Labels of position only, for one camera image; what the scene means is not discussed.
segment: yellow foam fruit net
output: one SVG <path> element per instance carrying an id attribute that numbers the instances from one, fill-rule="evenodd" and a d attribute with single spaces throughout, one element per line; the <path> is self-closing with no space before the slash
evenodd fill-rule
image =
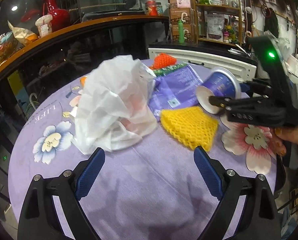
<path id="1" fill-rule="evenodd" d="M 205 114 L 199 106 L 164 109 L 160 122 L 167 132 L 192 150 L 201 145 L 209 151 L 218 127 L 218 120 Z"/>

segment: human hand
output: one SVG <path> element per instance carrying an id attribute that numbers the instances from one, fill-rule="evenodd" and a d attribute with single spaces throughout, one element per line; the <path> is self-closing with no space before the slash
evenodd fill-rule
<path id="1" fill-rule="evenodd" d="M 283 145 L 282 140 L 298 144 L 298 127 L 275 128 L 275 131 L 272 130 L 272 136 L 275 147 L 273 151 L 278 155 L 284 156 L 286 154 L 286 147 Z"/>

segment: red ceramic vase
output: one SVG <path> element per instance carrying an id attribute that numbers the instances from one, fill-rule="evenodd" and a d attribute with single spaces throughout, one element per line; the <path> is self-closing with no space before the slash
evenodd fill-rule
<path id="1" fill-rule="evenodd" d="M 56 0 L 44 0 L 48 9 L 47 14 L 52 15 L 52 32 L 58 31 L 70 25 L 70 14 L 67 10 L 60 9 Z"/>

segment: blue paper cup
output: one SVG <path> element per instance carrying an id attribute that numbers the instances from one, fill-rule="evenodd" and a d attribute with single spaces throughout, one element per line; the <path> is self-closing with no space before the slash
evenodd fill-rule
<path id="1" fill-rule="evenodd" d="M 223 67 L 216 67 L 211 74 L 197 87 L 196 96 L 201 106 L 211 114 L 217 114 L 221 108 L 209 103 L 210 96 L 240 98 L 241 88 L 235 76 Z"/>

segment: silver bolt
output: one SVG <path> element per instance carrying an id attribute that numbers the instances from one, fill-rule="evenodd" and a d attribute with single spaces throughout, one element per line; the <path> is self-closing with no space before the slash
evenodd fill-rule
<path id="1" fill-rule="evenodd" d="M 72 171 L 70 171 L 70 170 L 66 170 L 66 171 L 64 171 L 64 173 L 63 173 L 63 175 L 64 175 L 65 177 L 69 177 L 71 174 L 72 174 Z"/>
<path id="2" fill-rule="evenodd" d="M 41 178 L 41 176 L 39 174 L 37 174 L 33 177 L 33 180 L 38 181 L 40 178 Z"/>
<path id="3" fill-rule="evenodd" d="M 258 175 L 258 178 L 259 178 L 260 180 L 265 180 L 265 179 L 266 179 L 265 175 L 262 175 L 262 174 L 259 174 L 259 175 Z"/>
<path id="4" fill-rule="evenodd" d="M 228 170 L 227 171 L 227 174 L 229 175 L 229 176 L 234 176 L 236 173 L 235 173 L 235 171 L 233 171 L 233 170 Z"/>

